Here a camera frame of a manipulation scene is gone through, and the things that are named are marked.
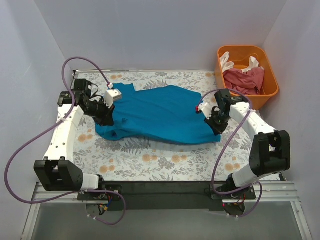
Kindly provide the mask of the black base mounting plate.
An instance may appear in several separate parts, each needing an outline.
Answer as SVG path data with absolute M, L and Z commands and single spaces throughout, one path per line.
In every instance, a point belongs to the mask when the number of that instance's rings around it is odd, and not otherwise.
M 254 200 L 252 187 L 233 196 L 217 195 L 210 181 L 102 181 L 100 190 L 119 193 L 127 210 L 223 211 L 223 200 Z

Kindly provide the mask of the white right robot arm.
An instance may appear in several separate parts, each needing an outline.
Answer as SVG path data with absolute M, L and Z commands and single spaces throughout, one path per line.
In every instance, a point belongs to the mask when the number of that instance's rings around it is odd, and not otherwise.
M 232 90 L 220 88 L 213 90 L 217 106 L 200 101 L 196 112 L 204 115 L 205 123 L 214 135 L 221 135 L 228 127 L 229 120 L 238 123 L 238 127 L 227 140 L 222 152 L 225 152 L 236 133 L 243 129 L 252 141 L 248 164 L 228 176 L 226 182 L 213 188 L 217 195 L 228 195 L 237 199 L 245 189 L 260 179 L 287 171 L 291 167 L 290 135 L 285 130 L 277 130 L 268 125 L 253 109 L 252 101 L 240 92 L 231 96 Z

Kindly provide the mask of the floral table mat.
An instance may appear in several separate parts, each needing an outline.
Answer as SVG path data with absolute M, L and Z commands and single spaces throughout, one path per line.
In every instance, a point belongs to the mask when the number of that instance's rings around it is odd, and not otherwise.
M 175 85 L 205 95 L 204 100 L 212 105 L 216 103 L 212 90 L 217 85 L 210 71 L 93 71 L 78 76 L 91 81 L 99 94 L 105 91 L 107 81 L 133 84 L 137 91 Z M 84 116 L 76 132 L 73 159 L 83 172 L 100 174 L 106 181 L 224 181 L 249 160 L 252 142 L 242 129 L 222 152 L 237 127 L 231 120 L 220 142 L 201 145 L 176 145 L 144 137 L 109 141 L 101 138 L 94 121 Z

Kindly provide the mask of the aluminium frame rail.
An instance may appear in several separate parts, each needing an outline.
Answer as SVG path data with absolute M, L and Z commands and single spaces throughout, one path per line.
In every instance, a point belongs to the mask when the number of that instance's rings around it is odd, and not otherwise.
M 24 240 L 310 240 L 294 183 L 264 181 L 256 198 L 223 200 L 223 211 L 208 209 L 127 210 L 120 201 L 98 221 L 99 202 L 76 193 L 61 197 L 38 184 L 36 200 L 54 201 L 30 207 Z

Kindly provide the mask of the orange plastic bin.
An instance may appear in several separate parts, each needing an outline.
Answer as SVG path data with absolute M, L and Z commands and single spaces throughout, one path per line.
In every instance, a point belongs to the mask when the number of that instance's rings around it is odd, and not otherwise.
M 249 67 L 250 57 L 256 58 L 259 66 L 264 68 L 264 79 L 260 94 L 249 95 L 248 98 L 253 104 L 255 110 L 259 110 L 266 102 L 275 96 L 279 91 L 278 82 L 270 65 L 269 59 L 265 51 L 255 45 L 224 45 L 217 50 L 217 61 L 214 70 L 216 85 L 218 88 L 225 88 L 225 79 L 221 67 L 220 58 L 229 53 L 229 62 L 234 63 L 235 69 L 245 69 Z

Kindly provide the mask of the white t shirt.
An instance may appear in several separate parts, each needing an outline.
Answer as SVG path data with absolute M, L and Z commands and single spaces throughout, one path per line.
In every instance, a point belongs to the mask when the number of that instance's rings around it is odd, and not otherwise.
M 221 66 L 223 73 L 225 71 L 233 69 L 235 67 L 235 63 L 233 61 L 229 61 L 229 57 L 230 57 L 230 53 L 227 51 L 219 58 L 220 66 Z M 250 56 L 248 67 L 242 69 L 241 71 L 243 73 L 246 73 L 254 68 L 264 69 L 262 66 L 260 66 L 260 63 L 258 62 L 258 60 L 254 56 Z

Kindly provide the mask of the blue t shirt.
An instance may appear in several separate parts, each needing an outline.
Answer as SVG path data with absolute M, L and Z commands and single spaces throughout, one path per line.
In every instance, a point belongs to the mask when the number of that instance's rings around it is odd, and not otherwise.
M 95 126 L 96 133 L 109 141 L 147 137 L 160 142 L 200 145 L 220 142 L 196 113 L 202 95 L 174 85 L 135 90 L 133 84 L 115 84 L 122 98 L 115 102 L 113 126 Z

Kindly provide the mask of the pink t shirt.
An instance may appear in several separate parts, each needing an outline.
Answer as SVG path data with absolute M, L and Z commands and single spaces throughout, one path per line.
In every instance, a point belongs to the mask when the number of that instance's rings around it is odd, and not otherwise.
M 259 95 L 262 89 L 265 70 L 254 67 L 247 72 L 231 68 L 223 73 L 225 86 L 244 95 Z

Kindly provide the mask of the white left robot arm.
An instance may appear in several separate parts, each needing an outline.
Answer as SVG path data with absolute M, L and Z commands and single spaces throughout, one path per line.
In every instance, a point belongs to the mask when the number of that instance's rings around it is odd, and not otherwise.
M 104 96 L 94 100 L 92 83 L 77 79 L 71 91 L 63 91 L 58 98 L 57 123 L 50 145 L 42 160 L 34 163 L 34 171 L 46 191 L 89 191 L 95 200 L 106 196 L 102 177 L 87 174 L 75 165 L 74 143 L 83 116 L 92 117 L 100 126 L 113 126 L 115 101 L 121 99 L 118 89 L 107 89 Z

